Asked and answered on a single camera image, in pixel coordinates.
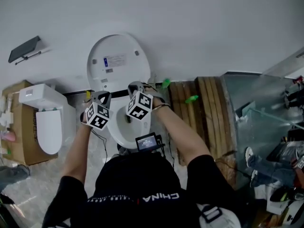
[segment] black t-shirt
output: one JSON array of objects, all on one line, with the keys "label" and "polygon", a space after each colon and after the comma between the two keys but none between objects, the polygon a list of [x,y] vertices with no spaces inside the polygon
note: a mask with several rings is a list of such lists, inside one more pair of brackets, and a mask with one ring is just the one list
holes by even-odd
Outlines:
[{"label": "black t-shirt", "polygon": [[170,163],[159,153],[134,153],[104,165],[89,199],[79,180],[62,177],[43,227],[68,218],[71,227],[200,227],[197,203],[239,215],[235,192],[211,156],[190,162],[187,190],[183,190]]}]

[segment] t-shirt sleeve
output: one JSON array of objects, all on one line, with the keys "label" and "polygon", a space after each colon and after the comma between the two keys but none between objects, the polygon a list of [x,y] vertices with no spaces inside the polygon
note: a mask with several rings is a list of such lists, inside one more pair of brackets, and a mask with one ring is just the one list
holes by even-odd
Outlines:
[{"label": "t-shirt sleeve", "polygon": [[209,155],[201,155],[188,165],[187,193],[199,204],[210,204],[233,211],[239,218],[240,203],[236,192]]},{"label": "t-shirt sleeve", "polygon": [[42,227],[54,227],[62,223],[86,200],[87,194],[81,181],[74,177],[62,177],[57,194],[44,216]]}]

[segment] toilet lid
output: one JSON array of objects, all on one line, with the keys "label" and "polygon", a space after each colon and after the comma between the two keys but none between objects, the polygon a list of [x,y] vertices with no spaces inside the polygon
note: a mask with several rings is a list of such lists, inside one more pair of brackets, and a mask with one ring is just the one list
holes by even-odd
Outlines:
[{"label": "toilet lid", "polygon": [[47,154],[56,154],[62,146],[60,111],[37,112],[36,120],[40,147]]},{"label": "toilet lid", "polygon": [[87,74],[91,89],[116,92],[133,81],[147,83],[151,76],[146,54],[126,33],[106,36],[95,43],[88,58]]}]

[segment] blue label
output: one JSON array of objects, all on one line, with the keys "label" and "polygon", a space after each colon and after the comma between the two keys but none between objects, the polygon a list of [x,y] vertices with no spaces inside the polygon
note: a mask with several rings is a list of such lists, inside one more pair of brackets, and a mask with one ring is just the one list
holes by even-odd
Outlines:
[{"label": "blue label", "polygon": [[104,65],[105,65],[105,67],[108,66],[108,61],[106,60],[106,57],[104,57]]}]

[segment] white toilet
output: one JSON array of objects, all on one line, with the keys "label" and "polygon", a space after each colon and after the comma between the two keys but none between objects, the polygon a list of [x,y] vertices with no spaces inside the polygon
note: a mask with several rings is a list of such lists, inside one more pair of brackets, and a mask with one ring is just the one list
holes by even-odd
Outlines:
[{"label": "white toilet", "polygon": [[148,82],[151,72],[147,57],[138,42],[126,33],[115,33],[100,39],[93,46],[87,63],[91,89],[112,93],[112,119],[107,128],[124,148],[136,149],[135,138],[150,132],[151,115],[142,121],[126,116],[130,102],[128,85],[133,81]]},{"label": "white toilet", "polygon": [[20,90],[19,102],[37,108],[37,139],[47,154],[57,153],[70,145],[76,134],[76,110],[65,96],[46,84]]}]

